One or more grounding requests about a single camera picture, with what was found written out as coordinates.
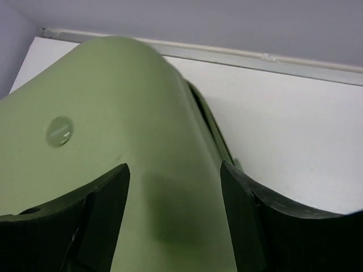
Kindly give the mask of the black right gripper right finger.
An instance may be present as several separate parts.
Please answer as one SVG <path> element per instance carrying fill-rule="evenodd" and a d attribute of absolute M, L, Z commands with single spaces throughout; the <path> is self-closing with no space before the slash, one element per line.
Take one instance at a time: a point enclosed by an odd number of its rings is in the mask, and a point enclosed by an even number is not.
<path fill-rule="evenodd" d="M 221 187 L 238 271 L 361 271 L 362 212 L 316 209 L 229 162 Z"/>

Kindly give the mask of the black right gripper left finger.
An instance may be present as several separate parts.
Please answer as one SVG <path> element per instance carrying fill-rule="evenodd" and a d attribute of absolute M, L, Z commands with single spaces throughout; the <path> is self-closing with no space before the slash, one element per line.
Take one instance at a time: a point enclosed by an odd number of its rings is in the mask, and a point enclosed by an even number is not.
<path fill-rule="evenodd" d="M 1 271 L 110 271 L 130 183 L 127 164 L 18 215 L 1 216 Z"/>

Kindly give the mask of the green hard-shell suitcase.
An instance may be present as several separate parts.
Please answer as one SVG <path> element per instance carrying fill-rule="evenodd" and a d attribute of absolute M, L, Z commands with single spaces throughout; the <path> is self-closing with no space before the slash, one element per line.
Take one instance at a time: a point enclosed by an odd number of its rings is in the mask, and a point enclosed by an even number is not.
<path fill-rule="evenodd" d="M 198 91 L 152 47 L 79 44 L 1 100 L 1 214 L 119 164 L 129 193 L 112 271 L 235 271 L 220 167 Z"/>

